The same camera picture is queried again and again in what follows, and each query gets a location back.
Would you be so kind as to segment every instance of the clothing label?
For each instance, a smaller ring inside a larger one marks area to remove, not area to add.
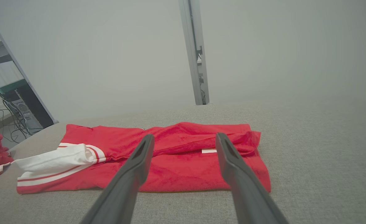
[[[216,149],[202,149],[202,153],[214,153],[217,152]]]

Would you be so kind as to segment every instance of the white wall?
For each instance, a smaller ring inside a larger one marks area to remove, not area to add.
[[[0,0],[0,36],[59,121],[195,105],[177,1]]]
[[[200,0],[210,102],[366,100],[366,0]]]

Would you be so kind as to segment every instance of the red stripe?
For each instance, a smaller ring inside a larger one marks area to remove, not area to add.
[[[97,163],[99,163],[99,162],[100,162],[99,155],[97,154],[96,150],[94,150],[94,149],[92,149],[92,150],[93,150],[93,152],[95,152],[95,154],[96,154]]]
[[[24,180],[17,180],[17,181],[18,181],[18,182],[20,182],[20,181],[29,181],[29,180],[40,180],[40,179],[45,179],[45,178],[48,178],[48,177],[54,177],[54,176],[57,176],[57,175],[60,175],[60,174],[66,173],[66,172],[68,172],[68,171],[71,171],[71,170],[73,170],[73,169],[75,169],[75,168],[77,168],[77,167],[80,167],[80,166],[76,166],[76,167],[73,167],[73,168],[71,168],[71,169],[69,169],[69,170],[66,170],[66,171],[64,171],[64,172],[56,173],[56,174],[49,175],[49,176],[45,176],[45,177],[38,177],[38,178],[24,179]]]

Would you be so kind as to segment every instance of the gray fabric surface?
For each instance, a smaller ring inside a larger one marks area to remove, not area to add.
[[[262,133],[259,152],[271,196],[290,223],[366,223],[366,103],[356,100],[263,101],[193,106],[79,120],[84,126],[150,128],[177,122],[249,123]],[[56,149],[65,124],[15,147],[15,159]],[[22,171],[0,175],[0,224],[79,223],[100,189],[19,195]],[[132,223],[236,223],[229,191],[139,193]]]

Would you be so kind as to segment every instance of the computer tower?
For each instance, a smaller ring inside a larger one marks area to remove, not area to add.
[[[45,108],[42,106],[31,87],[27,84],[22,85],[12,91],[8,91],[2,95],[7,106],[12,112],[18,116],[22,115],[22,124],[26,125],[28,130],[38,131],[53,125],[53,121]]]

